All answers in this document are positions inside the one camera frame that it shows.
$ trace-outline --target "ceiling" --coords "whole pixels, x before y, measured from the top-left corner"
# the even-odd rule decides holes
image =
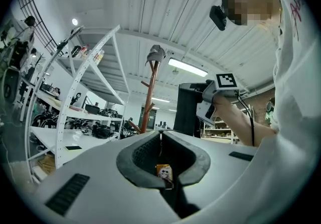
[[[221,0],[55,0],[67,25],[76,18],[85,29],[80,41],[92,48],[116,27],[117,43],[130,90],[145,96],[151,70],[146,57],[160,44],[167,57],[160,65],[154,97],[176,102],[183,82],[205,78],[168,65],[170,57],[192,63],[209,72],[233,72],[239,85],[250,92],[272,81],[275,64],[275,33],[260,27],[236,26],[228,21],[219,31],[209,18],[212,5]]]

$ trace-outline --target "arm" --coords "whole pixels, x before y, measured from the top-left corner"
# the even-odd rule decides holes
[[[244,114],[237,107],[233,106],[222,96],[215,96],[213,104],[216,108],[216,115],[230,127],[242,143],[246,146],[252,146],[250,117]],[[275,130],[254,122],[255,146],[259,146],[263,138],[273,136],[275,134]]]

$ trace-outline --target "ceiling light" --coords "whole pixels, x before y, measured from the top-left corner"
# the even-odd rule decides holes
[[[72,19],[72,24],[74,24],[75,26],[78,25],[78,20]]]
[[[191,73],[194,73],[194,74],[196,74],[196,75],[199,75],[199,76],[201,76],[201,77],[205,77],[205,76],[208,74],[208,73],[207,73],[206,71],[204,71],[204,70],[201,70],[201,69],[199,69],[199,68],[197,68],[197,67],[194,67],[194,66],[192,66],[192,65],[190,65],[190,64],[187,64],[187,63],[185,63],[185,62],[176,60],[176,59],[174,59],[174,58],[171,58],[171,59],[169,60],[169,65],[174,66],[174,67],[177,67],[177,68],[180,68],[180,69],[187,70],[187,71],[189,71],[189,72],[191,72]]]
[[[167,101],[167,100],[163,100],[163,99],[158,99],[158,98],[154,98],[152,97],[153,100],[156,100],[156,101],[164,101],[164,102],[170,102],[170,101]]]

